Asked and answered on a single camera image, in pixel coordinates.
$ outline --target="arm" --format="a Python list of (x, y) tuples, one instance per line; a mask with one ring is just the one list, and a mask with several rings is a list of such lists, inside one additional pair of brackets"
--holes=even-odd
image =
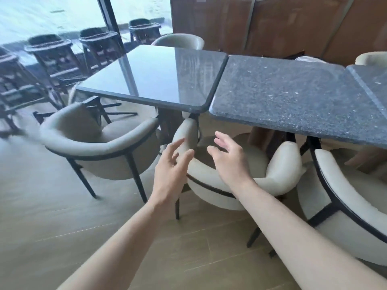
[(253, 217), (302, 289), (387, 289), (387, 280), (320, 235), (250, 176), (243, 149), (216, 132), (208, 147), (222, 180)]
[(151, 246), (167, 210), (172, 209), (186, 180), (193, 150), (176, 164), (175, 150), (184, 138), (171, 143), (155, 169), (153, 192), (148, 202), (95, 252), (59, 290), (127, 290)]

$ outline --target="glossy brown panel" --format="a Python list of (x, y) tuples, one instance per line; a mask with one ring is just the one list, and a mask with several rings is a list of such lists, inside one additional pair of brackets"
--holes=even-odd
[(245, 54), (320, 56), (348, 0), (257, 0)]
[(387, 51), (387, 0), (355, 0), (324, 59), (349, 65), (372, 51)]
[(240, 54), (251, 0), (171, 0), (173, 32), (192, 33), (205, 49)]

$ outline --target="person's right arm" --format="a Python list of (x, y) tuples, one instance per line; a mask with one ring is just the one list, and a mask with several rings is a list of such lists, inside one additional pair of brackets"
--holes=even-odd
[(293, 278), (304, 290), (387, 289), (387, 280), (305, 223), (250, 176), (243, 149), (216, 132), (209, 146), (216, 169), (253, 217)]

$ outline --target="finger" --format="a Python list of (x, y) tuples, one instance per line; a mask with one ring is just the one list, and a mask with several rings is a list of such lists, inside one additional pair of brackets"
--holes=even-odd
[(207, 152), (212, 156), (214, 161), (216, 161), (220, 156), (222, 156), (223, 151), (220, 151), (216, 146), (207, 146)]
[(172, 156), (172, 158), (171, 158), (172, 164), (176, 165), (176, 159), (177, 159), (178, 156), (179, 156), (179, 153), (175, 153), (175, 154)]
[(187, 171), (188, 169), (188, 164), (190, 163), (190, 161), (194, 158), (194, 155), (195, 155), (195, 151), (190, 149), (188, 151), (186, 151), (179, 159), (179, 162), (177, 163), (177, 167), (179, 167), (180, 169), (183, 169), (185, 171)]
[(181, 146), (181, 144), (185, 141), (185, 138), (181, 138), (175, 142), (172, 142), (168, 144), (167, 148), (162, 151), (161, 158), (160, 159), (166, 159), (168, 161), (171, 160), (173, 153), (176, 151), (176, 149)]
[(221, 133), (219, 131), (215, 131), (215, 136), (220, 140), (219, 143), (221, 147), (225, 148), (226, 151), (230, 151), (232, 148), (237, 146), (238, 144), (232, 140), (230, 136), (227, 134)]

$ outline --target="hand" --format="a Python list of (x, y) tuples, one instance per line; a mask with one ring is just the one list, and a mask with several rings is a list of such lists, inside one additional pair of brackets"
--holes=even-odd
[(154, 171), (153, 192), (149, 199), (150, 202), (170, 205), (179, 198), (186, 182), (188, 164), (195, 154), (194, 150), (188, 150), (180, 156), (179, 163), (176, 163), (179, 153), (175, 153), (175, 151), (184, 140), (182, 138), (170, 143), (162, 152)]
[(207, 151), (214, 159), (216, 170), (221, 179), (235, 193), (239, 190), (240, 185), (253, 180), (246, 156), (243, 148), (227, 134), (216, 131), (215, 135), (214, 142), (227, 152), (220, 151), (215, 146), (208, 146)]

